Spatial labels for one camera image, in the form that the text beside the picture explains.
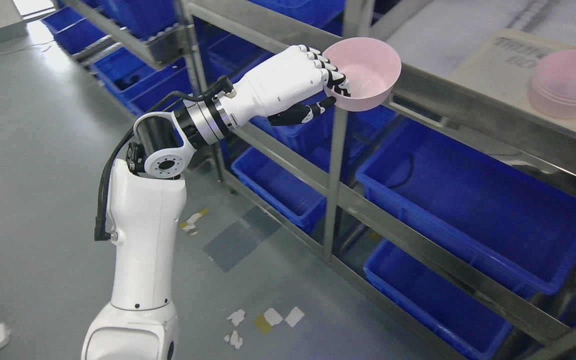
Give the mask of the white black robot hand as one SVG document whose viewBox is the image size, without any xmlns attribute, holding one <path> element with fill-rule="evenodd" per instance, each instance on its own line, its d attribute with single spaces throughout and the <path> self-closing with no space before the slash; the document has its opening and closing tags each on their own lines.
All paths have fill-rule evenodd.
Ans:
<svg viewBox="0 0 576 360">
<path fill-rule="evenodd" d="M 291 45 L 247 71 L 233 85 L 234 94 L 222 95 L 218 102 L 230 129 L 246 125 L 254 117 L 265 117 L 272 126 L 296 126 L 334 106 L 334 96 L 304 103 L 325 89 L 351 94 L 347 76 L 320 50 Z"/>
</svg>

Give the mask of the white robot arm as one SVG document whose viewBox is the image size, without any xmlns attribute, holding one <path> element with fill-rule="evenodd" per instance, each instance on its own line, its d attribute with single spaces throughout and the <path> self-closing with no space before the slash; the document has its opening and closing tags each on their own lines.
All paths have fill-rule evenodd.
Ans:
<svg viewBox="0 0 576 360">
<path fill-rule="evenodd" d="M 192 102 L 178 111 L 140 116 L 103 167 L 94 239 L 116 248 L 110 301 L 89 326 L 83 360 L 173 360 L 179 316 L 172 276 L 179 216 L 186 204 L 183 176 L 194 154 L 237 126 L 219 95 L 233 83 L 221 76 L 201 95 L 174 91 Z"/>
</svg>

